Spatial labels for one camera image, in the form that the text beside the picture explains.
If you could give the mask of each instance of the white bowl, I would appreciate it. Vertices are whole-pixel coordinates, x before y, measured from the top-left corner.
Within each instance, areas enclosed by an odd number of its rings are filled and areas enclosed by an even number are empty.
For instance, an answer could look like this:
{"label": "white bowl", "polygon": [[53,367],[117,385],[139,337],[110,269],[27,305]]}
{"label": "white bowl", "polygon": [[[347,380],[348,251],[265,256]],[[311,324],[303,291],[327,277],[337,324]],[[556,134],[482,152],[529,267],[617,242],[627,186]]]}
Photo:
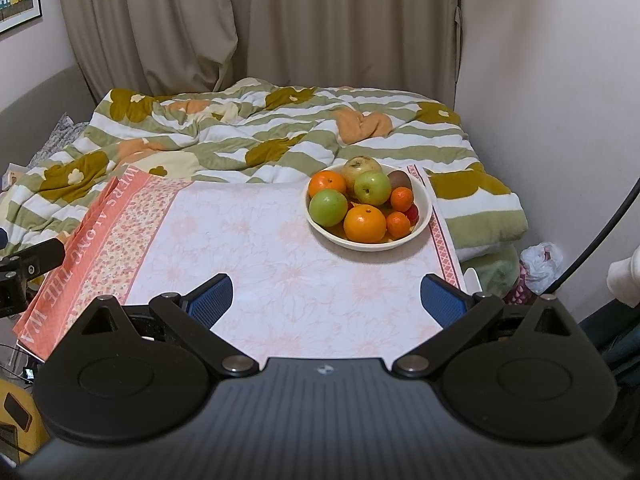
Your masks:
{"label": "white bowl", "polygon": [[[386,164],[380,164],[380,166],[382,166],[382,171],[384,171],[386,174],[389,174],[395,170],[401,170],[401,168],[394,168],[392,166],[387,166]],[[326,168],[326,170],[336,171],[337,173],[340,173],[342,167],[343,164],[335,164],[334,166]],[[343,238],[331,234],[329,231],[324,229],[322,226],[319,226],[311,219],[311,215],[309,214],[310,198],[308,193],[306,192],[305,186],[305,189],[302,192],[302,207],[305,209],[305,216],[307,221],[311,224],[311,227],[318,231],[327,240],[331,240],[334,244],[340,245],[340,247],[345,247],[354,251],[361,251],[364,253],[377,253],[379,251],[388,251],[389,249],[393,249],[410,242],[414,238],[420,236],[420,233],[424,231],[429,224],[429,220],[431,220],[431,215],[433,213],[433,205],[431,204],[431,199],[429,198],[424,185],[412,174],[407,173],[406,170],[401,171],[404,171],[411,179],[411,184],[414,191],[414,203],[417,206],[418,213],[420,215],[418,218],[418,223],[414,226],[414,230],[411,232],[411,234],[405,236],[404,238],[400,238],[399,240],[395,240],[393,242],[385,242],[381,244],[361,244],[357,242],[351,242],[350,240],[344,240]]]}

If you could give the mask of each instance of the mandarin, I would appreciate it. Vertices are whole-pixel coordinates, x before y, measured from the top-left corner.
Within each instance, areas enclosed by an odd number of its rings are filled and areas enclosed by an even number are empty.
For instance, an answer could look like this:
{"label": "mandarin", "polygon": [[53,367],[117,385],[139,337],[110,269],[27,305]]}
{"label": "mandarin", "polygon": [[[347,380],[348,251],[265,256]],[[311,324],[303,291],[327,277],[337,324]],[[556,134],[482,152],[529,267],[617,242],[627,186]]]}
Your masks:
{"label": "mandarin", "polygon": [[411,232],[411,222],[404,213],[396,211],[386,217],[386,230],[396,240],[404,238]]}
{"label": "mandarin", "polygon": [[391,207],[396,211],[404,213],[414,204],[414,192],[408,187],[396,187],[391,192]]}
{"label": "mandarin", "polygon": [[308,193],[311,198],[324,189],[335,189],[338,193],[347,193],[347,182],[344,177],[335,171],[319,171],[309,182]]}
{"label": "mandarin", "polygon": [[357,205],[344,218],[344,233],[352,242],[377,244],[386,234],[386,219],[372,205]]}

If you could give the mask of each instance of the comforter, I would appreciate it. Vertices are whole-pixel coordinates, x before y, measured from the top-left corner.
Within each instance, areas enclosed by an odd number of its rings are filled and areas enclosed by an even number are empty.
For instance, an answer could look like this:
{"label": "comforter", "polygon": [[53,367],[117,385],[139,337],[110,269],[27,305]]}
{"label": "comforter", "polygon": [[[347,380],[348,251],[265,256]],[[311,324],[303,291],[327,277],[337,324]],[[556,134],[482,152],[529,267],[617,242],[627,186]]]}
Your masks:
{"label": "comforter", "polygon": [[294,182],[359,155],[426,170],[460,260],[527,229],[517,195],[484,171],[445,105],[410,92],[281,88],[247,78],[206,94],[109,92],[78,140],[3,197],[3,253],[66,240],[129,165],[170,178]]}

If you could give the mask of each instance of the apple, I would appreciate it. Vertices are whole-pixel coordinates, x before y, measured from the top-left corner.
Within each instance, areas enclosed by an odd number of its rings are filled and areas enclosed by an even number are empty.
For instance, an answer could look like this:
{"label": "apple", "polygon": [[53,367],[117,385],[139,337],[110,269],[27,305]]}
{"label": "apple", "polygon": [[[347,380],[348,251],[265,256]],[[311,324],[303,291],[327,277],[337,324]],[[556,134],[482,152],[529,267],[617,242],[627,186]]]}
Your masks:
{"label": "apple", "polygon": [[349,205],[346,197],[335,189],[317,192],[309,202],[311,219],[322,227],[338,225],[347,214]]}
{"label": "apple", "polygon": [[404,214],[409,219],[409,223],[411,225],[416,225],[418,223],[418,218],[420,218],[420,215],[415,204],[412,204],[411,207],[404,212]]}
{"label": "apple", "polygon": [[350,158],[342,167],[342,176],[347,182],[347,193],[353,195],[353,185],[356,179],[367,171],[382,171],[378,162],[370,156],[356,156]]}
{"label": "apple", "polygon": [[367,171],[356,179],[353,192],[362,204],[382,205],[391,195],[391,182],[382,171]]}

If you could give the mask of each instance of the wall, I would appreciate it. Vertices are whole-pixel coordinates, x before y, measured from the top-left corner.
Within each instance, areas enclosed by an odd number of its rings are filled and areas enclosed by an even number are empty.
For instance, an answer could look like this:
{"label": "wall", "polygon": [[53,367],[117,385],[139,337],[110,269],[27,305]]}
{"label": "wall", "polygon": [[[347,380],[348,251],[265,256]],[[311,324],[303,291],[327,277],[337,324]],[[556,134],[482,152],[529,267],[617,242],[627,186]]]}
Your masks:
{"label": "wall", "polygon": [[42,18],[0,36],[0,110],[73,65],[60,0],[40,0]]}
{"label": "wall", "polygon": [[[638,9],[640,0],[463,0],[456,109],[481,160],[519,193],[525,243],[558,243],[566,264],[640,176]],[[561,288],[575,317],[610,298],[609,263],[640,244],[639,226],[636,203]]]}

